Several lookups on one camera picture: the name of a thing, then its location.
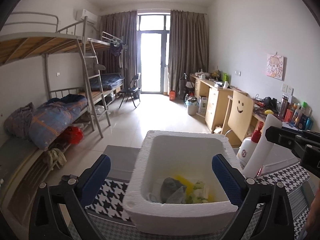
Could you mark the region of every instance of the air conditioner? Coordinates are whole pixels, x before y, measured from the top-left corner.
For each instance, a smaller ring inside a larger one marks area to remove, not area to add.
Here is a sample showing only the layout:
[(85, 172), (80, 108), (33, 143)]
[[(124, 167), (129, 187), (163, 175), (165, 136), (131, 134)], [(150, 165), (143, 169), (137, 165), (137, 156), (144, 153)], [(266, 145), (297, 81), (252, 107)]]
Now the air conditioner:
[(81, 21), (84, 20), (84, 17), (88, 17), (88, 22), (96, 24), (98, 21), (98, 16), (89, 12), (88, 10), (82, 9), (77, 11), (76, 20)]

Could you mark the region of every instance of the smiley face on chair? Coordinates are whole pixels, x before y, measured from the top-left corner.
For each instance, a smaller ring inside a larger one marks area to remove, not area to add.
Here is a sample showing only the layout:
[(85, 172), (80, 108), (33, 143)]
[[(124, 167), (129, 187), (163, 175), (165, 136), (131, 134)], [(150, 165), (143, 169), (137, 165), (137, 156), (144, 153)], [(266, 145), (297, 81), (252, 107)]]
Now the smiley face on chair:
[(243, 112), (243, 103), (240, 103), (240, 101), (238, 101), (238, 106), (237, 106), (237, 110), (238, 110), (238, 113), (241, 114)]

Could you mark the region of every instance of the styrofoam box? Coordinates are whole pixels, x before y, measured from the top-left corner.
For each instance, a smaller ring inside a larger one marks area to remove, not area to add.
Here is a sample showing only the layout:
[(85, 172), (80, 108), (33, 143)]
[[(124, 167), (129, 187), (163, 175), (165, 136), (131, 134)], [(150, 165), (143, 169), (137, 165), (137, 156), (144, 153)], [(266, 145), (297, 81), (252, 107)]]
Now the styrofoam box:
[[(237, 206), (228, 200), (212, 171), (212, 157), (221, 153), (231, 166), (241, 169), (224, 135), (149, 131), (142, 143), (124, 197), (124, 209), (137, 229), (157, 235), (201, 235), (224, 228)], [(148, 201), (148, 193), (161, 178), (181, 175), (203, 181), (216, 202), (162, 204)]]

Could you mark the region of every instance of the light switch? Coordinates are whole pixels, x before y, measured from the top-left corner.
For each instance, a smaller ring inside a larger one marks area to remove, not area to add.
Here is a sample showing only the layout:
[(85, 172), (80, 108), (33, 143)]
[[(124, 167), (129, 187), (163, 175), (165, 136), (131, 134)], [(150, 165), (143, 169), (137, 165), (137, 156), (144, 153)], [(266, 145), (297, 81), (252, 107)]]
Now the light switch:
[(282, 84), (281, 91), (286, 93), (287, 89), (288, 89), (288, 86), (286, 84)]

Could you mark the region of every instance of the curtain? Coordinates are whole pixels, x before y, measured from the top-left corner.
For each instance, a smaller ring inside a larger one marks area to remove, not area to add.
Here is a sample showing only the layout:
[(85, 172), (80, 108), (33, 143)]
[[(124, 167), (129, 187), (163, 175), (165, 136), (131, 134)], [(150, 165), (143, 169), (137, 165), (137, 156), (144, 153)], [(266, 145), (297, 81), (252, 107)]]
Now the curtain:
[(121, 12), (101, 17), (101, 32), (104, 31), (123, 39), (126, 46), (121, 56), (114, 56), (109, 51), (98, 54), (99, 63), (106, 67), (103, 73), (121, 73), (125, 77), (124, 85), (129, 87), (131, 79), (137, 74), (137, 11)]
[(171, 11), (169, 90), (178, 90), (183, 73), (208, 71), (208, 33), (204, 14)]

